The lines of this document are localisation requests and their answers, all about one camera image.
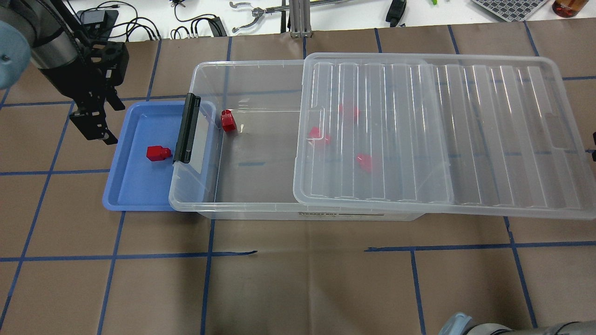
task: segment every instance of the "metal stand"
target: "metal stand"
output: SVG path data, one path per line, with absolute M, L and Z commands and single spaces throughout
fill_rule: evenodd
M 312 35 L 310 0 L 290 0 L 290 20 L 290 36 L 310 37 Z

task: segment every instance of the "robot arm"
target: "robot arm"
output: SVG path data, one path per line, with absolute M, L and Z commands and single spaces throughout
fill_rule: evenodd
M 29 59 L 75 101 L 77 110 L 69 118 L 86 139 L 117 143 L 105 122 L 104 103 L 125 108 L 115 89 L 128 65 L 124 43 L 87 36 L 62 0 L 0 0 L 0 88 L 14 84 Z

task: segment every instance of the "clear plastic storage box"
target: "clear plastic storage box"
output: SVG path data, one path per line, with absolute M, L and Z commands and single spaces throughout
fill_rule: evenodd
M 312 54 L 202 63 L 169 202 L 213 219 L 596 217 L 561 76 L 539 57 Z M 238 132 L 219 113 L 232 110 Z

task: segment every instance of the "white tabletop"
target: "white tabletop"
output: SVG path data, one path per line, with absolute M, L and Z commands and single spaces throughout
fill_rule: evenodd
M 281 0 L 235 0 L 234 2 L 240 1 L 248 1 L 254 7 L 261 8 L 281 5 Z M 102 1 L 71 0 L 70 3 L 76 11 L 79 11 L 95 7 L 102 3 Z M 148 17 L 153 20 L 164 38 L 169 38 L 172 29 L 182 25 L 187 28 L 189 27 L 189 23 L 184 24 L 176 21 L 173 12 L 174 9 L 170 6 L 168 0 L 129 0 L 128 3 L 137 8 L 139 16 Z M 228 36 L 260 35 L 280 32 L 280 13 L 265 14 L 255 26 L 249 29 L 242 29 L 236 34 L 233 34 L 233 27 L 242 26 L 253 20 L 249 7 L 233 9 L 229 6 L 229 0 L 186 0 L 184 4 L 186 8 L 179 6 L 177 9 L 179 18 L 192 18 L 207 13 L 216 14 L 221 18 Z M 312 7 L 312 30 L 389 27 L 389 23 L 385 22 L 385 16 L 390 4 L 391 0 L 351 0 L 339 4 Z M 555 15 L 552 12 L 551 6 L 552 0 L 548 0 L 528 20 L 569 20 Z M 134 11 L 131 8 L 122 6 L 118 10 L 120 11 L 120 15 L 116 23 L 127 22 L 134 18 Z M 596 1 L 588 2 L 576 16 L 576 18 L 582 17 L 596 17 Z M 408 5 L 400 24 L 405 23 L 406 26 L 411 27 L 502 21 L 470 0 L 438 0 L 437 5 L 433 5 L 431 0 L 408 0 Z M 211 36 L 211 30 L 205 21 L 201 22 L 199 26 L 200 35 Z M 119 35 L 124 31 L 124 27 L 117 27 L 114 29 L 112 35 Z M 147 34 L 142 29 L 136 29 L 131 36 L 131 41 L 144 41 L 146 39 L 148 39 Z

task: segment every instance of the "red block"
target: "red block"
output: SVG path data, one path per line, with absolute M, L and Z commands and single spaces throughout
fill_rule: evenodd
M 152 162 L 158 162 L 172 156 L 172 150 L 161 145 L 147 147 L 147 158 Z
M 319 140 L 324 139 L 326 144 L 331 143 L 331 136 L 322 136 L 319 127 L 312 127 L 311 131 L 308 133 L 308 139 L 311 142 L 318 142 Z
M 356 161 L 360 165 L 360 168 L 368 173 L 373 171 L 373 158 L 367 154 L 357 154 Z
M 234 116 L 232 115 L 231 110 L 226 109 L 222 111 L 221 121 L 222 128 L 225 132 L 236 130 L 236 121 L 234 120 Z

